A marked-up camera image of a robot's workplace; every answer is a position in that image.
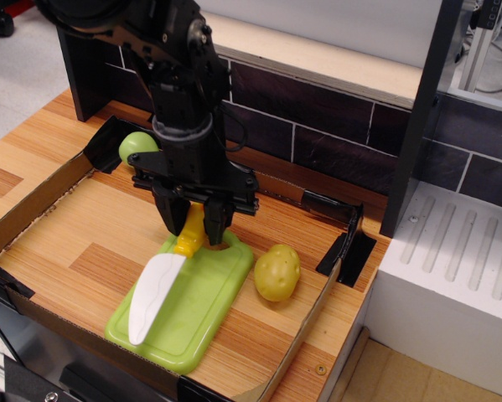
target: gray floor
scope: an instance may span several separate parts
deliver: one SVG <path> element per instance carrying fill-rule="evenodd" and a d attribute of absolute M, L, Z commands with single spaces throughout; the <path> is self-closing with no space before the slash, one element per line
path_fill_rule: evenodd
<path fill-rule="evenodd" d="M 0 138 L 69 86 L 55 28 L 35 8 L 14 24 L 14 34 L 0 38 Z M 497 43 L 502 47 L 502 33 Z M 497 49 L 489 51 L 479 88 L 502 88 L 502 53 Z M 502 101 L 502 92 L 487 96 Z"/>

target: dark tile backsplash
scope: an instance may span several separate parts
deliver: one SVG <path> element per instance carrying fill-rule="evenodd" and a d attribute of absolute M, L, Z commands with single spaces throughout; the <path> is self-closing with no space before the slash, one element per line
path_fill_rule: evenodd
<path fill-rule="evenodd" d="M 373 102 L 235 62 L 231 70 L 234 103 L 366 144 Z"/>
<path fill-rule="evenodd" d="M 152 111 L 129 58 L 116 50 L 106 51 L 112 97 Z M 243 123 L 248 147 L 388 194 L 409 111 L 234 61 L 230 69 L 229 140 L 241 141 Z"/>
<path fill-rule="evenodd" d="M 292 161 L 293 124 L 271 116 L 226 103 L 231 113 L 248 131 L 247 146 L 258 151 Z M 241 124 L 225 116 L 226 138 L 240 143 L 243 138 Z"/>
<path fill-rule="evenodd" d="M 397 158 L 319 131 L 297 127 L 293 161 L 377 193 L 388 194 Z"/>
<path fill-rule="evenodd" d="M 472 156 L 460 191 L 502 207 L 502 162 Z"/>
<path fill-rule="evenodd" d="M 502 160 L 502 111 L 445 96 L 434 139 Z"/>
<path fill-rule="evenodd" d="M 422 180 L 455 191 L 461 183 L 467 161 L 468 152 L 432 142 L 429 145 Z"/>
<path fill-rule="evenodd" d="M 371 118 L 368 145 L 385 153 L 399 156 L 410 112 L 376 104 Z"/>
<path fill-rule="evenodd" d="M 150 111 L 131 60 L 104 50 L 114 99 Z M 231 61 L 226 137 L 387 195 L 411 113 Z M 444 96 L 422 180 L 502 206 L 502 111 Z"/>
<path fill-rule="evenodd" d="M 423 180 L 502 207 L 502 111 L 442 101 Z"/>

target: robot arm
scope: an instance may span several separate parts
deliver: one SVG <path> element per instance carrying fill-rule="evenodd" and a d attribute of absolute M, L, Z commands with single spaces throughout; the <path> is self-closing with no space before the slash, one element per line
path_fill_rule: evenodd
<path fill-rule="evenodd" d="M 175 235 L 190 201 L 204 204 L 212 245 L 234 212 L 257 210 L 257 180 L 226 157 L 221 102 L 230 71 L 215 53 L 211 29 L 192 0 L 35 0 L 65 32 L 100 39 L 130 52 L 152 98 L 160 152 L 133 154 L 135 186 L 152 191 Z"/>

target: wooden countertop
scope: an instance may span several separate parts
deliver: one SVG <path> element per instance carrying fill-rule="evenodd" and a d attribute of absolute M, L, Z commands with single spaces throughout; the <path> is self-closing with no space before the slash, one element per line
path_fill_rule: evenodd
<path fill-rule="evenodd" d="M 79 122 L 66 91 L 4 137 L 0 141 L 0 218 L 80 152 L 111 115 L 143 125 L 148 119 L 144 111 L 112 102 L 88 122 Z M 249 162 L 254 156 L 247 150 L 238 158 Z M 299 183 L 346 202 L 362 200 L 367 210 L 365 232 L 378 240 L 355 287 L 334 284 L 313 330 L 272 397 L 316 400 L 388 246 L 389 240 L 378 234 L 386 199 L 307 169 L 277 163 L 261 155 L 259 166 L 247 164 L 265 174 L 273 169 L 280 178 L 297 174 Z M 111 176 L 94 173 L 0 256 L 0 266 L 35 291 L 34 303 L 101 337 L 109 316 L 168 236 L 151 194 L 133 188 L 131 175 L 124 166 Z M 260 195 L 260 202 L 255 218 L 235 216 L 232 231 L 251 246 L 255 257 L 276 243 L 292 245 L 300 254 L 303 273 L 290 301 L 278 304 L 260 299 L 251 273 L 200 366 L 189 375 L 237 400 L 252 400 L 253 392 L 275 371 L 326 282 L 314 268 L 342 232 L 336 224 L 277 199 Z M 249 336 L 242 336 L 241 331 Z M 318 366 L 327 373 L 319 373 Z"/>

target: cardboard box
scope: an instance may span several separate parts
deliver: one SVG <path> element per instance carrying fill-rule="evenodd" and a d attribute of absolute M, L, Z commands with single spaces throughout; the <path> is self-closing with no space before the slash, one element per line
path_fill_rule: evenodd
<path fill-rule="evenodd" d="M 150 194 L 131 187 L 130 172 L 119 167 L 111 176 L 93 173 L 93 156 L 88 153 L 89 146 L 0 219 L 0 301 L 171 398 L 191 393 L 211 395 L 213 400 L 269 400 L 335 286 L 348 246 L 362 240 L 368 247 L 360 209 L 333 203 L 332 208 L 348 218 L 348 234 L 340 239 L 344 230 L 338 226 L 344 224 L 325 223 L 274 198 L 263 198 L 267 202 L 261 211 L 273 236 L 250 229 L 259 222 L 255 218 L 235 222 L 236 234 L 258 254 L 279 241 L 294 245 L 302 258 L 302 282 L 290 302 L 273 305 L 259 299 L 250 276 L 210 345 L 206 367 L 178 376 L 101 336 L 105 323 L 97 320 L 104 321 L 114 311 L 142 270 L 135 260 L 155 253 L 167 232 L 160 229 Z M 271 177 L 267 182 L 274 183 L 271 191 L 278 196 L 298 193 L 298 201 L 303 201 L 300 188 Z M 324 197 L 308 208 L 323 213 L 323 202 L 331 206 Z M 289 209 L 299 211 L 297 226 L 293 216 L 283 216 Z M 323 263 L 331 269 L 328 278 L 314 268 L 331 245 L 335 247 Z M 362 269 L 365 261 L 355 264 Z M 316 384 L 322 383 L 319 378 Z"/>

